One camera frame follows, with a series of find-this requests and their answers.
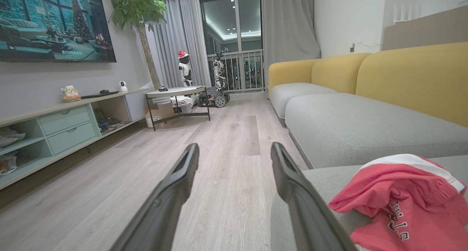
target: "gray seat cushion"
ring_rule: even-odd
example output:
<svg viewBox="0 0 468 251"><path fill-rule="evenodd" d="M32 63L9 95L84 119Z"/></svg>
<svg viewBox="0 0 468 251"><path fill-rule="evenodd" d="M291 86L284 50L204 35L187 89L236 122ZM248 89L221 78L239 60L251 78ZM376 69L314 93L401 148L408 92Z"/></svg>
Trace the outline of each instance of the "gray seat cushion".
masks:
<svg viewBox="0 0 468 251"><path fill-rule="evenodd" d="M271 104L279 118L284 118L286 104L291 98L301 95L336 93L331 88L311 83L289 83L274 86L271 90Z"/></svg>
<svg viewBox="0 0 468 251"><path fill-rule="evenodd" d="M451 156L431 159L446 168L458 180L468 183L468 155ZM342 166L322 168L304 171L304 176L311 182L314 188L328 204L348 183L361 166ZM351 234L354 229L370 223L371 218L352 210L349 213L341 214L332 210L336 219L343 228ZM271 250L272 251L295 251L291 218L287 204L275 195L271 206L270 216L271 227Z"/></svg>
<svg viewBox="0 0 468 251"><path fill-rule="evenodd" d="M402 153L426 158L468 154L468 128L352 94L292 98L286 125L316 169Z"/></svg>

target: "tv stand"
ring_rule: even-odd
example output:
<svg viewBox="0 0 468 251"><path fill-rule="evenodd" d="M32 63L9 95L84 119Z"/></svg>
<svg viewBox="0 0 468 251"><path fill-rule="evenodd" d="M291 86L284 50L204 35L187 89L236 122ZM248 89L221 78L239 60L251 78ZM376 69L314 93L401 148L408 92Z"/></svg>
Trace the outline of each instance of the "tv stand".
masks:
<svg viewBox="0 0 468 251"><path fill-rule="evenodd" d="M16 117L0 118L0 128L26 133L25 139L0 148L0 155L16 152L17 169L0 176L0 190L75 151L145 118L148 89L61 103ZM94 109L121 124L101 133Z"/></svg>

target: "television screen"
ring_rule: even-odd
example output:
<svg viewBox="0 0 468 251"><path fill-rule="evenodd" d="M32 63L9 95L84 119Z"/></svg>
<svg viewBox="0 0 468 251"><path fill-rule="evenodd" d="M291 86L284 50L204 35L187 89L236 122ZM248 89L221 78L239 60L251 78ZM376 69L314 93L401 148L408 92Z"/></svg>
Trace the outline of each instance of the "television screen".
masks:
<svg viewBox="0 0 468 251"><path fill-rule="evenodd" d="M101 0L0 0L0 60L115 62Z"/></svg>

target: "red and white hat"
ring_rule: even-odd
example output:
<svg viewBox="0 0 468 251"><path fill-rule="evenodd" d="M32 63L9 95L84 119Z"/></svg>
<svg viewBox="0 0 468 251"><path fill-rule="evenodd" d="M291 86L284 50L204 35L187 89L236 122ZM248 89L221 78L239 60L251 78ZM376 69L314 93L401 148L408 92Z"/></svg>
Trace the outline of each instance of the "red and white hat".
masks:
<svg viewBox="0 0 468 251"><path fill-rule="evenodd" d="M179 59L180 59L180 58L184 58L184 57L186 57L186 56L189 56L189 54L188 54L188 53L185 53L185 52L182 51L182 50L179 50Z"/></svg>

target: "drawer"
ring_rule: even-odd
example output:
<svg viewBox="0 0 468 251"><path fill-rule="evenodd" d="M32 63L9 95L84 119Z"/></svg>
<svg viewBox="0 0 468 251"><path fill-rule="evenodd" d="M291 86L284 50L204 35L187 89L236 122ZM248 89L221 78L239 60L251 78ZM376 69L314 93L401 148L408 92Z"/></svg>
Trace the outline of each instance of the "drawer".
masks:
<svg viewBox="0 0 468 251"><path fill-rule="evenodd" d="M95 136L96 133L94 132L93 125L89 122L49 137L48 140L52 151L57 155Z"/></svg>
<svg viewBox="0 0 468 251"><path fill-rule="evenodd" d="M44 129L45 135L49 135L90 121L90 119L86 106L82 106L40 117L39 121Z"/></svg>

